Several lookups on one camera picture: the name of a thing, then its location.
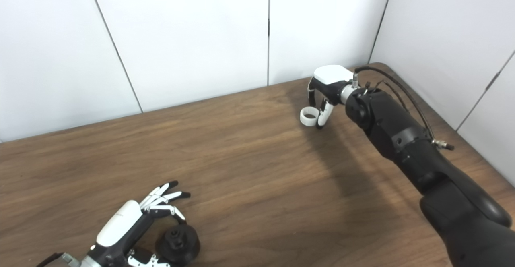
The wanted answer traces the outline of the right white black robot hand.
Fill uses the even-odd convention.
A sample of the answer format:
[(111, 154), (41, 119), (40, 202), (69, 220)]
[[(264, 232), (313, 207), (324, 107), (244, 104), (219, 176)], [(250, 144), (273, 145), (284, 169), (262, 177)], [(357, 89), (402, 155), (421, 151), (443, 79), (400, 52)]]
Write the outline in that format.
[[(341, 65), (317, 68), (307, 86), (309, 106), (314, 107), (319, 113), (314, 126), (322, 129), (333, 108), (339, 104), (345, 105), (350, 94), (357, 88), (354, 73)], [(319, 91), (323, 96), (319, 108), (316, 108), (315, 91)]]

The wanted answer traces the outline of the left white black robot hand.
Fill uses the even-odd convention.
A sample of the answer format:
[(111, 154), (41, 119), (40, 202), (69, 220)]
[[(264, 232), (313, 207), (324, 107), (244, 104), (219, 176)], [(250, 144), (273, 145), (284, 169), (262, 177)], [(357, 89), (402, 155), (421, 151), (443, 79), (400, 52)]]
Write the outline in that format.
[(150, 229), (156, 219), (172, 217), (185, 224), (182, 212), (171, 205), (177, 199), (187, 199), (190, 193), (169, 190), (178, 181), (167, 182), (154, 188), (140, 202), (129, 200), (112, 216), (96, 236), (82, 267), (169, 267), (171, 263), (157, 254), (136, 250), (136, 243)]

